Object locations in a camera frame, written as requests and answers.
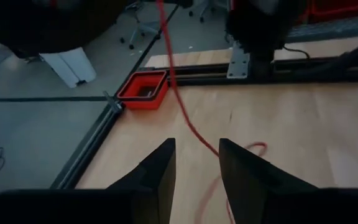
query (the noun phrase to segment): red tray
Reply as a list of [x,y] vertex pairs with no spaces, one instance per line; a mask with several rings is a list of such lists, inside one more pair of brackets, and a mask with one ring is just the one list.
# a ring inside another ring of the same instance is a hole
[[310,1],[308,1],[308,7],[303,12],[303,14],[298,18],[296,24],[307,24],[309,23],[309,16],[310,16]]
[[156,110],[168,91],[167,71],[135,72],[119,90],[117,98],[127,108]]
[[311,22],[326,22],[358,16],[358,0],[312,0]]

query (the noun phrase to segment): wooden board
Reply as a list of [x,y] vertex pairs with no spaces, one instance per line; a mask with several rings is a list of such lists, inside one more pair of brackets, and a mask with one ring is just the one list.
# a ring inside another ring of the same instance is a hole
[[[327,56],[357,45],[358,39],[297,44],[314,56],[316,46]],[[165,58],[152,57],[147,66],[167,66]],[[177,65],[224,63],[230,52],[175,58]],[[215,147],[219,138],[243,146],[265,141],[264,159],[299,178],[318,187],[358,187],[358,84],[192,86],[180,93],[193,124]],[[157,111],[125,111],[77,187],[109,186],[169,137],[177,140],[171,223],[229,223],[218,158],[189,131],[171,91]]]

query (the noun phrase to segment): office chair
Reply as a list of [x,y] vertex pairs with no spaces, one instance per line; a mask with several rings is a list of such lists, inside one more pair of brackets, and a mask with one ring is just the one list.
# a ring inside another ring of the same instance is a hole
[[[144,2],[140,0],[136,0],[135,2],[130,3],[128,6],[126,6],[124,10],[124,13],[133,17],[137,23],[136,28],[132,33],[131,39],[129,40],[129,49],[131,50],[135,48],[133,43],[138,33],[140,33],[142,37],[145,36],[145,33],[149,33],[149,34],[157,35],[158,39],[160,38],[158,34],[158,29],[154,28],[154,27],[158,27],[159,21],[141,22],[139,17],[137,16],[139,11],[143,9],[143,7],[144,7]],[[122,44],[125,43],[125,39],[121,37],[120,42]]]
[[[230,0],[227,0],[226,4],[223,4],[217,0],[203,0],[200,4],[196,5],[193,8],[193,10],[198,9],[199,7],[203,7],[203,10],[201,10],[201,13],[200,13],[200,22],[203,23],[204,22],[204,14],[207,11],[207,9],[210,9],[212,13],[214,13],[216,11],[216,7],[223,8],[223,9],[229,11],[230,10]],[[190,17],[194,16],[193,10],[189,11]]]

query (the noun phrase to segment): red wire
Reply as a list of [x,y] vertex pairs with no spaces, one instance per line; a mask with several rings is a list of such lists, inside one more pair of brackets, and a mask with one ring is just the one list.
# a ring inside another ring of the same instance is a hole
[[205,191],[204,195],[200,200],[200,204],[198,205],[198,208],[195,212],[194,223],[199,224],[203,222],[203,214],[205,212],[205,209],[208,205],[208,202],[211,200],[212,196],[214,195],[215,190],[221,183],[220,180],[221,180],[220,175],[215,177],[215,179],[210,183],[209,187]]
[[167,29],[167,20],[165,19],[165,11],[163,8],[163,1],[162,0],[157,0],[158,3],[158,8],[160,10],[160,21],[161,21],[161,29],[163,30],[164,33],[164,37],[165,37],[165,45],[168,51],[168,58],[169,58],[169,72],[170,72],[170,77],[171,77],[171,88],[173,90],[173,92],[175,93],[175,96],[178,100],[181,112],[183,113],[183,116],[185,117],[185,121],[187,126],[189,126],[191,132],[209,149],[211,150],[211,152],[213,154],[215,154],[215,156],[219,157],[219,153],[218,151],[212,146],[210,145],[210,143],[208,143],[200,134],[199,132],[197,132],[196,128],[193,126],[193,124],[190,121],[189,115],[186,111],[185,105],[183,104],[183,101],[180,97],[179,91],[178,91],[178,85],[177,85],[177,79],[176,79],[176,73],[175,73],[175,69],[173,69],[175,67],[175,64],[173,63],[173,51],[172,51],[172,47],[171,47],[171,41],[169,38],[169,33],[168,33],[168,29]]
[[56,9],[57,8],[57,0],[50,0],[49,5],[50,5],[50,7]]
[[[170,71],[170,77],[171,77],[171,88],[175,94],[175,97],[179,103],[181,112],[183,114],[183,116],[185,117],[185,121],[187,126],[190,128],[191,132],[217,157],[219,157],[219,152],[212,146],[210,145],[209,142],[207,142],[199,132],[197,132],[196,128],[193,126],[193,124],[190,121],[189,115],[187,113],[187,110],[185,108],[185,104],[183,103],[183,100],[179,94],[178,91],[178,85],[177,85],[177,79],[176,79],[176,73],[175,73],[175,64],[173,61],[173,50],[172,50],[172,46],[171,46],[171,41],[170,41],[170,37],[169,37],[169,33],[168,33],[168,29],[167,29],[167,20],[165,17],[165,11],[163,8],[163,0],[157,0],[157,5],[158,5],[158,9],[160,11],[160,22],[161,22],[161,29],[163,31],[164,34],[164,38],[165,38],[165,45],[167,48],[167,52],[168,52],[168,59],[169,59],[169,71]],[[255,142],[252,143],[248,146],[246,146],[246,149],[251,149],[254,146],[262,146],[262,150],[259,152],[259,156],[263,156],[266,151],[267,151],[267,145],[264,142]],[[198,214],[196,216],[196,223],[200,222],[201,223],[201,217],[203,215],[203,211],[205,209],[205,206],[208,202],[208,200],[210,199],[210,197],[212,197],[213,191],[216,188],[216,184],[217,182],[214,180],[215,184],[214,187],[211,187],[211,190],[208,191],[209,193],[206,195],[206,198],[203,200],[203,203],[201,204],[201,208],[200,210],[200,214]],[[230,223],[234,224],[234,220],[231,217],[231,213],[230,213],[230,204],[229,204],[229,200],[226,199],[226,210],[227,210],[227,214],[229,215],[229,219],[230,219]]]

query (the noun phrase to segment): red cable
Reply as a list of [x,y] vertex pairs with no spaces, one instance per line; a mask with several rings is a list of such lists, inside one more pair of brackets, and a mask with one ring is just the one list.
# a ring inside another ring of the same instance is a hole
[[176,73],[175,73],[175,69],[174,68],[174,63],[173,63],[173,52],[172,52],[172,47],[171,47],[171,41],[169,38],[169,34],[168,34],[168,29],[167,29],[167,20],[165,19],[165,11],[163,8],[163,1],[162,0],[157,0],[158,3],[158,8],[160,10],[160,21],[161,21],[161,29],[163,30],[164,33],[164,37],[165,37],[165,45],[168,51],[168,58],[169,58],[169,72],[170,72],[170,77],[171,77],[171,88],[173,90],[173,92],[175,93],[175,96],[178,100],[181,112],[183,113],[183,116],[185,117],[185,121],[187,126],[189,126],[191,132],[193,132],[193,134],[209,149],[211,150],[211,152],[213,154],[215,154],[215,156],[219,157],[219,153],[218,151],[212,146],[210,145],[210,143],[208,143],[196,130],[196,128],[193,126],[193,124],[190,121],[189,115],[186,111],[185,105],[183,104],[183,101],[180,97],[179,91],[178,91],[178,85],[177,85],[177,79],[176,79]]
[[[179,94],[178,91],[178,85],[177,85],[177,79],[176,79],[176,73],[175,73],[175,64],[173,61],[173,50],[172,50],[172,46],[171,46],[171,41],[170,41],[170,37],[169,37],[169,33],[168,33],[168,29],[167,29],[167,20],[165,17],[165,11],[163,8],[163,0],[157,0],[157,5],[158,5],[158,9],[160,11],[160,22],[161,22],[161,29],[163,31],[164,34],[164,38],[165,38],[165,45],[167,48],[167,52],[168,52],[168,59],[169,59],[169,71],[170,71],[170,77],[171,77],[171,88],[175,94],[176,99],[178,100],[181,112],[183,114],[183,116],[185,117],[185,121],[187,126],[190,128],[191,132],[209,149],[211,150],[211,152],[219,157],[219,152],[212,146],[210,145],[210,143],[208,143],[200,134],[199,132],[197,132],[196,128],[193,126],[193,124],[190,121],[190,118],[188,116],[187,110],[185,108],[185,104],[183,103],[183,100]],[[267,150],[267,145],[264,142],[255,142],[250,144],[249,146],[246,146],[246,149],[251,149],[254,146],[262,146],[262,150],[259,152],[259,156],[263,156],[266,153]],[[206,198],[203,199],[201,206],[199,208],[200,214],[196,215],[196,219],[195,222],[196,223],[201,223],[201,217],[203,215],[203,211],[206,207],[207,202],[209,201],[209,199],[212,197],[213,191],[216,188],[217,185],[217,181],[214,180],[213,182],[213,187],[210,187],[210,190],[208,191],[208,194],[206,195]],[[227,210],[227,214],[229,215],[229,219],[230,219],[230,223],[234,224],[234,220],[231,217],[231,213],[230,213],[230,204],[229,204],[229,200],[226,199],[226,210]]]
[[50,0],[49,6],[53,9],[57,9],[57,0]]

